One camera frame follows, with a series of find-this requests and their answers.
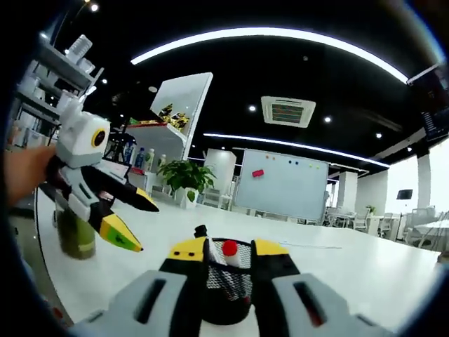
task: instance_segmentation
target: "green plant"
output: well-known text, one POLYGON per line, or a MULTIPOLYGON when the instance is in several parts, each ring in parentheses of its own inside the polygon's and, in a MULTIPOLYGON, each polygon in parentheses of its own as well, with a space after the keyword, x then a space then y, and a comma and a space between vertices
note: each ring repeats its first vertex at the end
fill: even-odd
MULTIPOLYGON (((191 161, 174 160, 163 165, 158 174, 162 174, 167 185, 176 191, 182 188, 193 188, 202 193, 205 188, 213 187, 212 178, 216 178, 210 168, 198 166, 191 161)), ((187 198, 195 200, 195 193, 189 191, 187 198)))
POLYGON ((375 206, 367 205, 366 208, 367 208, 367 209, 370 209, 370 213, 372 213, 372 214, 376 213, 376 208, 375 208, 375 206))

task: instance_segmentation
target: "human hand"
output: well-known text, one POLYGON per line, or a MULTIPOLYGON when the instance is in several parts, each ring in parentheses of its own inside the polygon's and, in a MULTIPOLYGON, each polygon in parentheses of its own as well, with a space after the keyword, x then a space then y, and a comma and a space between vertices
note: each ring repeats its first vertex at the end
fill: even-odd
POLYGON ((54 146, 41 146, 19 152, 5 151, 4 179, 8 206, 13 206, 31 194, 47 179, 46 167, 54 155, 54 146))

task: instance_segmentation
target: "column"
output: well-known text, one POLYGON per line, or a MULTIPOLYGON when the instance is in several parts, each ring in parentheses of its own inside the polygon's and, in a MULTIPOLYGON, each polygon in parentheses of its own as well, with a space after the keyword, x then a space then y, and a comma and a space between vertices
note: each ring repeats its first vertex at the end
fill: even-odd
POLYGON ((229 194, 234 175, 236 155, 230 151, 209 149, 204 166, 210 168, 216 178, 212 178, 214 189, 221 194, 229 194))
POLYGON ((338 185, 337 207, 354 212, 357 196, 357 173, 343 172, 338 185))
POLYGON ((430 205, 431 171, 428 154, 418 158, 418 208, 430 205))

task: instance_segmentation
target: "white table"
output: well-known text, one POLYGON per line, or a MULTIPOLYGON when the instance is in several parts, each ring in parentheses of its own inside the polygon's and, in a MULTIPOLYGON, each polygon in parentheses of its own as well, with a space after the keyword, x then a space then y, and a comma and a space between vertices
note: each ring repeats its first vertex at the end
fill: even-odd
POLYGON ((420 234, 422 238, 419 243, 419 247, 422 246, 424 240, 428 235, 443 237, 445 238, 445 249, 449 251, 449 219, 442 221, 434 221, 432 223, 426 223, 424 225, 418 225, 414 227, 420 234))
MULTIPOLYGON (((312 273, 362 313, 392 331, 414 312, 439 277, 438 253, 397 244, 355 230, 281 223, 198 205, 194 210, 159 203, 160 213, 145 213, 118 200, 114 211, 126 221, 145 250, 119 249, 96 238, 96 254, 74 260, 61 252, 52 226, 54 203, 37 194, 43 255, 67 313, 78 322, 105 309, 113 296, 148 269, 158 269, 170 248, 193 237, 206 224, 213 237, 249 242, 260 237, 282 242, 303 273, 312 273)), ((255 315, 234 326, 201 325, 200 336, 258 336, 255 315)))

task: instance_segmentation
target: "whiteboard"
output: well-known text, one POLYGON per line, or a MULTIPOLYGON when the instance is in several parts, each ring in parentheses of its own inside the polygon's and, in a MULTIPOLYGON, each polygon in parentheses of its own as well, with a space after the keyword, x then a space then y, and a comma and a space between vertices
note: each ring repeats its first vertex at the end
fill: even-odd
POLYGON ((319 220, 328 164, 273 152, 245 150, 235 204, 294 218, 319 220), (253 172, 264 174, 253 177, 253 172))

